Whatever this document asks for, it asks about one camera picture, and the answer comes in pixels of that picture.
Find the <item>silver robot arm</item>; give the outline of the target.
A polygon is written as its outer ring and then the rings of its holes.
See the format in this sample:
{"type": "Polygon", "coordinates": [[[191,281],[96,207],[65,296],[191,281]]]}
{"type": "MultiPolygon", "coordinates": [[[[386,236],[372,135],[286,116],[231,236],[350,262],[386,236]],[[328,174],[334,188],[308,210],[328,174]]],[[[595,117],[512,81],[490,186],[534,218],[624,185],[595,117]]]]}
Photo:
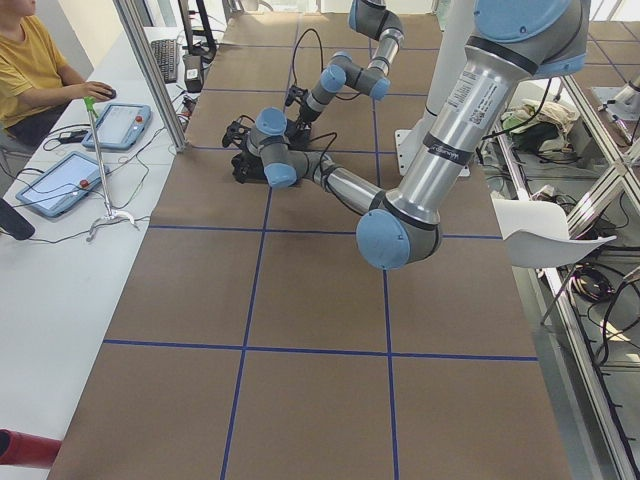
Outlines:
{"type": "Polygon", "coordinates": [[[476,2],[465,65],[400,184],[384,190],[326,153],[290,145],[342,88],[377,100],[389,89],[389,67],[404,39],[402,23],[381,1],[356,1],[350,27],[378,42],[369,65],[360,67],[349,55],[336,53],[312,89],[289,94],[299,103],[295,120],[270,107],[252,127],[230,125],[223,141],[240,148],[232,161],[234,177],[264,181],[274,189],[303,179],[318,184],[359,214],[357,246],[376,268],[398,269],[426,259],[441,242],[440,205],[517,85],[583,67],[589,10],[586,1],[476,2]]]}
{"type": "Polygon", "coordinates": [[[313,88],[290,91],[287,100],[299,104],[295,125],[301,130],[308,129],[345,87],[374,100],[384,98],[390,88],[390,67],[404,42],[402,21],[383,1],[354,1],[348,23],[355,32],[376,41],[377,48],[367,64],[338,51],[321,69],[313,88]]]}

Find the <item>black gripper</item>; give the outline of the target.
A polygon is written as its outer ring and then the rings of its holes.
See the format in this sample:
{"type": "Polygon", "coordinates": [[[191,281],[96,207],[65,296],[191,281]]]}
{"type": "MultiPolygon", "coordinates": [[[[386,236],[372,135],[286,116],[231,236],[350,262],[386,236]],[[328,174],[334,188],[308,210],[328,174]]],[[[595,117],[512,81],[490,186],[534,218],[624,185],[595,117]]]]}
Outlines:
{"type": "Polygon", "coordinates": [[[299,107],[299,115],[297,122],[300,124],[312,124],[320,116],[320,112],[309,106],[306,102],[302,102],[299,107]]]}
{"type": "Polygon", "coordinates": [[[249,135],[247,135],[242,141],[242,155],[250,164],[262,165],[259,148],[253,144],[249,135]]]}

